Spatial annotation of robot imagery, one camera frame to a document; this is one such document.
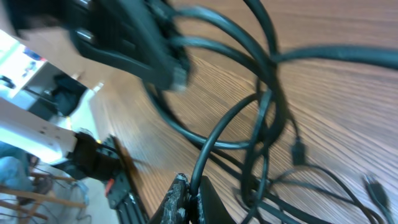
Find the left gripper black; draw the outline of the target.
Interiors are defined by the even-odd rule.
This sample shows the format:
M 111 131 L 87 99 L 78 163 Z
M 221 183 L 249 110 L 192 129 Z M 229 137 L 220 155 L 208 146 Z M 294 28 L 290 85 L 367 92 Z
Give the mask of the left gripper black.
M 63 27 L 79 54 L 131 73 L 161 90 L 182 91 L 190 62 L 167 1 L 6 1 L 14 33 Z

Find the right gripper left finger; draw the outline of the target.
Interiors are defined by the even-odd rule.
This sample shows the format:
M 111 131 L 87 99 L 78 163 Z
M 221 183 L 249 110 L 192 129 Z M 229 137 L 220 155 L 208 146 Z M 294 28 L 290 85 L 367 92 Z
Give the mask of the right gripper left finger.
M 178 173 L 159 208 L 149 220 L 149 224 L 187 223 L 188 188 L 187 176 L 183 173 Z

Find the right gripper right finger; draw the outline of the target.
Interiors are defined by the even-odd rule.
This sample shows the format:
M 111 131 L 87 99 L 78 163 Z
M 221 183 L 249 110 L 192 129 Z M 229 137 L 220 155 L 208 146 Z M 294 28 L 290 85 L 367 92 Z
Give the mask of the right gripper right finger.
M 201 177 L 198 194 L 190 199 L 190 221 L 194 224 L 235 224 L 207 176 Z

